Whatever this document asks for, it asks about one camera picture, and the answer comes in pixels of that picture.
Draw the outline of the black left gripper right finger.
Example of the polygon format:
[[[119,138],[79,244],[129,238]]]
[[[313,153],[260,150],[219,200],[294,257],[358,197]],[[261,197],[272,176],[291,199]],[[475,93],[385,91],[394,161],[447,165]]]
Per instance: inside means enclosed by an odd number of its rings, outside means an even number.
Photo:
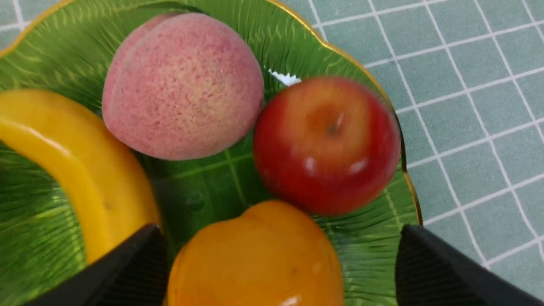
[[[404,225],[395,266],[400,306],[542,306],[420,225]]]

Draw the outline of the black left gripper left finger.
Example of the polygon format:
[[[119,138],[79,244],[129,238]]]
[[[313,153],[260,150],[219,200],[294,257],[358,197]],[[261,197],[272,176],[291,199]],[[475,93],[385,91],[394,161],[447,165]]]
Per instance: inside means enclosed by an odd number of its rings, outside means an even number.
[[[147,224],[28,305],[161,306],[168,277],[166,240],[158,225]]]

